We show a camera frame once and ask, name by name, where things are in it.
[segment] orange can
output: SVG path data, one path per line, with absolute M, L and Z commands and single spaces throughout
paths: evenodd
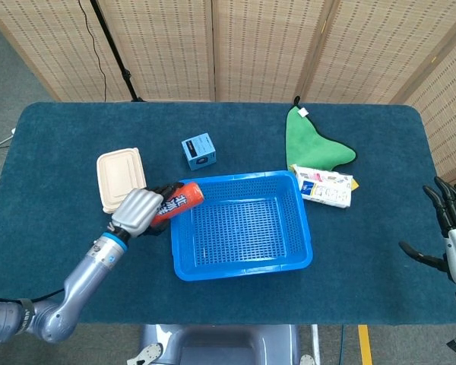
M 164 220 L 170 219 L 204 202 L 203 192 L 196 182 L 190 182 L 178 188 L 171 198 L 164 202 L 150 225 L 155 227 Z

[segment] food container lid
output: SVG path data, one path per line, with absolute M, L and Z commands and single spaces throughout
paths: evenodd
M 105 213 L 113 213 L 131 190 L 147 186 L 137 148 L 102 154 L 97 160 L 97 174 Z

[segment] black stand pole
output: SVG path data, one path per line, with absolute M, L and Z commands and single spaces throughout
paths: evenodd
M 93 7 L 94 13 L 97 15 L 98 21 L 100 22 L 101 28 L 105 33 L 106 40 L 108 40 L 109 48 L 111 48 L 113 55 L 115 56 L 116 63 L 119 64 L 120 71 L 122 72 L 123 80 L 127 84 L 128 91 L 130 91 L 131 101 L 143 101 L 135 93 L 135 89 L 130 82 L 131 73 L 123 65 L 122 57 L 120 57 L 119 51 L 116 48 L 115 41 L 112 38 L 112 34 L 109 32 L 108 25 L 106 24 L 105 17 L 101 12 L 100 6 L 98 5 L 97 0 L 90 0 L 91 6 Z

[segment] yellow floor tape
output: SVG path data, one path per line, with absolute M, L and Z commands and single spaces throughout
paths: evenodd
M 362 351 L 362 365 L 372 365 L 372 351 L 370 350 L 370 337 L 368 326 L 358 325 L 359 349 Z

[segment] beige room divider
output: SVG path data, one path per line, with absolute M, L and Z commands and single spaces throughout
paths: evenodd
M 130 100 L 89 0 L 108 101 Z M 456 182 L 456 0 L 99 0 L 145 100 L 405 103 Z M 79 1 L 0 0 L 0 29 L 51 95 L 102 101 Z

